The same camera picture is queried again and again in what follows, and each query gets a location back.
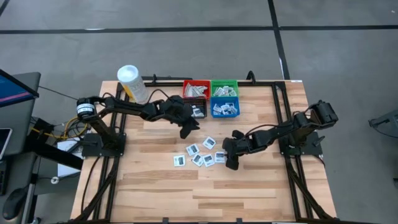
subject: red basket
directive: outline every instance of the red basket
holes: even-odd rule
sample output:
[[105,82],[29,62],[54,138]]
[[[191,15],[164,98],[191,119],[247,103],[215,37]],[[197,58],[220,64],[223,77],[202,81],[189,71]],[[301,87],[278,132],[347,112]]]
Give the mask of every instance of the red basket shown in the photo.
[[185,87],[188,85],[188,83],[193,86],[206,86],[207,90],[205,90],[203,93],[206,95],[206,100],[210,98],[211,85],[209,80],[184,80],[184,85],[182,87],[182,96],[184,98],[189,98],[188,96],[185,96]]

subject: computer screen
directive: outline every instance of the computer screen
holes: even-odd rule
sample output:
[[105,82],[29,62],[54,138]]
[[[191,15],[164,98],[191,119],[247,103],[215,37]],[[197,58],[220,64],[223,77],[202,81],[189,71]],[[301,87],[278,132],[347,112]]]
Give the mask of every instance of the computer screen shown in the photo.
[[0,70],[0,107],[39,97],[39,94],[12,75]]

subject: white bottle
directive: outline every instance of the white bottle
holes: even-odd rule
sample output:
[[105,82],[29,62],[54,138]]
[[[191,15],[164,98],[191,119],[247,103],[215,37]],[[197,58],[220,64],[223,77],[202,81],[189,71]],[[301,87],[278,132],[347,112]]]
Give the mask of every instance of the white bottle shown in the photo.
[[146,103],[148,91],[137,67],[125,65],[118,70],[118,80],[124,90],[130,96],[130,100],[137,103]]

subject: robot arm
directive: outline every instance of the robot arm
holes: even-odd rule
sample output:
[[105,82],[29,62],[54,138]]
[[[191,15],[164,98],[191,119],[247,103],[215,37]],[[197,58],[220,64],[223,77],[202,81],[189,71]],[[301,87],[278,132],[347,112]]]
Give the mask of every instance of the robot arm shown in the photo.
[[[96,112],[96,103],[101,103],[104,109]],[[106,98],[93,96],[80,98],[76,104],[79,119],[90,124],[103,137],[103,141],[107,141],[107,138],[108,140],[111,138],[116,139],[114,138],[116,137],[114,129],[107,127],[102,121],[105,115],[113,112],[140,116],[142,119],[150,122],[166,119],[182,127],[180,131],[182,139],[185,139],[191,131],[199,129],[199,123],[191,116],[191,106],[185,104],[178,95],[171,96],[166,101],[157,100],[146,104],[125,102],[113,96]]]
[[223,149],[227,152],[226,166],[237,170],[239,167],[239,156],[252,154],[266,150],[276,139],[288,134],[291,146],[303,146],[307,136],[314,130],[330,128],[338,121],[337,115],[329,103],[319,101],[311,105],[304,112],[296,113],[291,121],[274,126],[268,130],[260,130],[243,134],[234,130],[233,138],[225,138]]

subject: wooden table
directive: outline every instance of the wooden table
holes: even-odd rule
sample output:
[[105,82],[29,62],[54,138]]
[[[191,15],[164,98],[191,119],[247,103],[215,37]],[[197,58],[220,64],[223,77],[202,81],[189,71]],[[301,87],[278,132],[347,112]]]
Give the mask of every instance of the wooden table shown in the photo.
[[[117,82],[103,82],[101,95],[115,94]],[[292,111],[304,110],[308,103],[301,82],[286,81]],[[182,87],[162,87],[168,95],[182,94]],[[157,92],[152,100],[165,99]],[[112,222],[234,222],[295,220],[284,158],[277,141],[265,151],[240,158],[239,170],[223,164],[206,168],[190,161],[185,147],[197,143],[200,154],[221,150],[232,130],[249,131],[259,124],[277,124],[271,87],[239,87],[241,114],[237,118],[199,119],[200,130],[180,139],[180,128],[166,120],[154,123],[137,116],[127,116],[126,150],[120,160],[112,211]],[[104,118],[110,122],[110,115]],[[202,145],[207,136],[217,142],[209,151]],[[185,167],[174,167],[173,156],[185,154]],[[88,173],[95,158],[84,161],[71,218],[80,214],[81,198]],[[328,180],[323,165],[313,156],[302,156],[309,191],[331,216],[335,216]],[[85,205],[98,188],[102,158],[97,163],[85,197]],[[305,217],[302,194],[297,189],[301,214]],[[100,218],[104,217],[105,193]]]

